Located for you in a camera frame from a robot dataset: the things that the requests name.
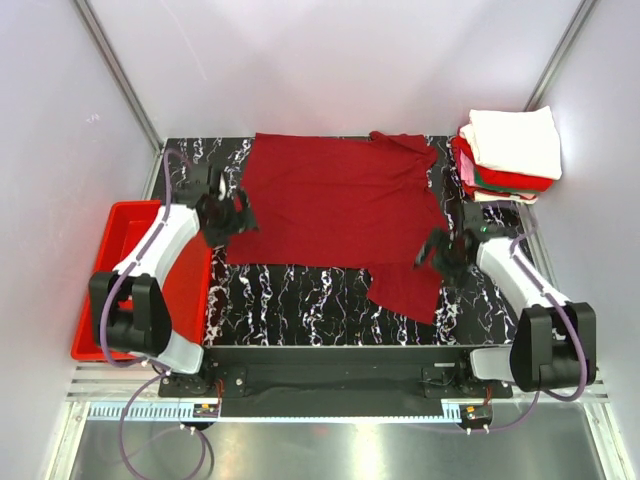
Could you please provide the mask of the dark red t-shirt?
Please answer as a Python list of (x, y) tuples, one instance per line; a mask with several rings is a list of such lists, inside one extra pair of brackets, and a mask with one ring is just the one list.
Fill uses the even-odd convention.
[(365, 269), (373, 303), (431, 325), (442, 279), (414, 261), (431, 232), (447, 227), (429, 186), (437, 159), (422, 135), (259, 133), (241, 181), (258, 228), (233, 238), (226, 260)]

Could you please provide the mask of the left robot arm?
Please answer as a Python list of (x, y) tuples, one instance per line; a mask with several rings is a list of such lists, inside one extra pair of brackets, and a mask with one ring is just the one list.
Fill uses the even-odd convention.
[(161, 206), (133, 250), (110, 271), (89, 281), (93, 337), (106, 361), (119, 368), (148, 361), (181, 374), (196, 396), (215, 386), (216, 372), (204, 364), (204, 349), (173, 326), (162, 288), (174, 263), (192, 239), (210, 248), (256, 231), (258, 224), (245, 190), (230, 189), (229, 176), (209, 167), (193, 186)]

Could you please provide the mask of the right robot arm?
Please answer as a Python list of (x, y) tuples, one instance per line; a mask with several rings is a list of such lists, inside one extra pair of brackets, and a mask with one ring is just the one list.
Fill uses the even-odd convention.
[(521, 249), (525, 234), (484, 218), (482, 207), (461, 207), (460, 230), (436, 227), (415, 257), (449, 287), (464, 286), (473, 270), (492, 280), (519, 320), (507, 347), (471, 350), (454, 371), (454, 384), (476, 396), (491, 381), (542, 392), (556, 400), (577, 400), (596, 379), (596, 313), (586, 302), (560, 293)]

